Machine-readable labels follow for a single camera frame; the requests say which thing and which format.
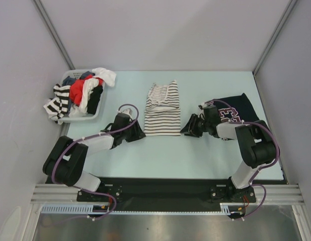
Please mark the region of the thin striped white tank top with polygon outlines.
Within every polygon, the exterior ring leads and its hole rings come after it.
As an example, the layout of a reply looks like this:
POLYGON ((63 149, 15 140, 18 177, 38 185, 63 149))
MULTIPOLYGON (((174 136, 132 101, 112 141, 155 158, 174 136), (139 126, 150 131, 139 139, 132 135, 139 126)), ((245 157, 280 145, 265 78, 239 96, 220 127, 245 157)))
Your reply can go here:
POLYGON ((180 136, 181 109, 178 83, 154 84, 146 98, 144 131, 146 136, 180 136))

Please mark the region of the navy tank top red trim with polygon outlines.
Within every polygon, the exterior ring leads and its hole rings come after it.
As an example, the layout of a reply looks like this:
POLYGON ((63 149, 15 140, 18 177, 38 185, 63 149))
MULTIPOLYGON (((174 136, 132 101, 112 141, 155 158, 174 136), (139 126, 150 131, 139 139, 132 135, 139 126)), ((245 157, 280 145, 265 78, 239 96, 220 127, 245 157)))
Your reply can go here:
POLYGON ((237 128, 246 128, 245 123, 259 121, 258 115, 245 93, 237 96, 213 99, 205 102, 210 111, 208 133, 223 140, 237 140, 237 128))

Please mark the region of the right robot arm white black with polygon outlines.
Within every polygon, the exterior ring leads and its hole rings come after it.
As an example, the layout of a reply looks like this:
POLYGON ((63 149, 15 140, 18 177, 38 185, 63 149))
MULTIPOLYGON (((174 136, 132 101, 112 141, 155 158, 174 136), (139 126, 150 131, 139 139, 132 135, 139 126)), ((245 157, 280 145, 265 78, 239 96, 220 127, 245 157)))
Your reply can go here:
POLYGON ((203 107, 202 111, 199 115, 191 115, 181 133, 196 138, 208 133, 215 138, 238 142, 242 162, 228 179, 226 196, 231 201, 239 201, 260 170, 271 167, 278 161, 279 145, 262 120, 222 122, 216 106, 203 107))

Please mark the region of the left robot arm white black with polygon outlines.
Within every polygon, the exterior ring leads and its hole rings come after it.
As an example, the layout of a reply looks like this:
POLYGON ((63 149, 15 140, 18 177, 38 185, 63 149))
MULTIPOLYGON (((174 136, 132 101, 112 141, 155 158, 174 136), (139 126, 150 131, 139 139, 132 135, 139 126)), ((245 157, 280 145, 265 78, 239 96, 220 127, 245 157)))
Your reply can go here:
POLYGON ((106 189, 100 178, 84 171, 86 158, 97 152, 111 150, 123 141, 128 143, 145 138, 137 120, 127 113, 118 113, 114 121, 99 133, 75 141, 60 137, 43 165, 43 173, 55 183, 88 190, 94 200, 105 197, 106 189))

